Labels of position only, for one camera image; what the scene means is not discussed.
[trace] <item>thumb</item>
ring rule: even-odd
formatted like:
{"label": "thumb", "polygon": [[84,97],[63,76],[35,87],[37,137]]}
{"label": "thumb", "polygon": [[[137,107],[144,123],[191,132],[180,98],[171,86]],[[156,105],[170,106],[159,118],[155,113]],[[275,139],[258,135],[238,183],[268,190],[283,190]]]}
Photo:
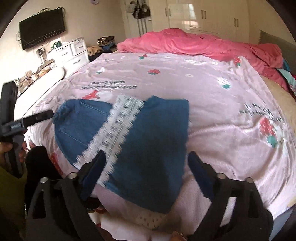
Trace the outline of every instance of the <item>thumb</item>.
{"label": "thumb", "polygon": [[0,143],[0,154],[4,154],[5,152],[9,152],[12,149],[11,143],[2,142]]}

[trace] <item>tv screen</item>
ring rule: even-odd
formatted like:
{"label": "tv screen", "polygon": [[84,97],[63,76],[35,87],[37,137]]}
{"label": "tv screen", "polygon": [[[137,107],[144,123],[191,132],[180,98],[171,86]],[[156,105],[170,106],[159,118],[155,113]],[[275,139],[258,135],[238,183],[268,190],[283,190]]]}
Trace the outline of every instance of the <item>tv screen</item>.
{"label": "tv screen", "polygon": [[61,8],[39,13],[20,22],[22,49],[34,47],[66,31]]}

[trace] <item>drawer handle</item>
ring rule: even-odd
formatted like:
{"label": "drawer handle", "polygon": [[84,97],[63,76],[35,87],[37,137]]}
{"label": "drawer handle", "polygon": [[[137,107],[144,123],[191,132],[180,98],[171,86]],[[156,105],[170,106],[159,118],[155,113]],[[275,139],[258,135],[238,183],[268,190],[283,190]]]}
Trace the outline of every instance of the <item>drawer handle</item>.
{"label": "drawer handle", "polygon": [[79,61],[80,61],[80,59],[79,59],[79,60],[77,60],[76,62],[74,62],[73,64],[77,64]]}

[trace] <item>crumpled pink blanket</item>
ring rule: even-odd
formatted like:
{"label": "crumpled pink blanket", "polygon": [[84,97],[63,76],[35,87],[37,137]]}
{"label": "crumpled pink blanket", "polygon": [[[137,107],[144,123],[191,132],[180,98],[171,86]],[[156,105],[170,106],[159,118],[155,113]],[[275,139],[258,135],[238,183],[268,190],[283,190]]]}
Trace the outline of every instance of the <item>crumpled pink blanket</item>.
{"label": "crumpled pink blanket", "polygon": [[283,57],[281,49],[274,44],[246,44],[224,40],[210,34],[190,34],[178,28],[149,32],[138,38],[119,43],[120,52],[131,53],[174,53],[204,55],[219,61],[230,61],[244,56],[253,68],[288,91],[283,77],[275,68],[281,68]]}

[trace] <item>scalloped lace edge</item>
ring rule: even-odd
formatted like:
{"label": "scalloped lace edge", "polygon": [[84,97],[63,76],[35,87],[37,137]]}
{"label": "scalloped lace edge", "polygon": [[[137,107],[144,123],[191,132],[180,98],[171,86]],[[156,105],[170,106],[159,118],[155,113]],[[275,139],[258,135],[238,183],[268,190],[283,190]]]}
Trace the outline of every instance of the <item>scalloped lace edge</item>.
{"label": "scalloped lace edge", "polygon": [[114,172],[113,166],[117,162],[117,155],[121,152],[121,144],[125,142],[125,137],[143,106],[144,102],[141,100],[119,95],[110,110],[107,121],[94,135],[82,155],[77,156],[73,165],[80,169],[85,163],[91,162],[100,150],[104,151],[106,166],[97,183],[106,187],[105,183],[109,180],[109,174]]}

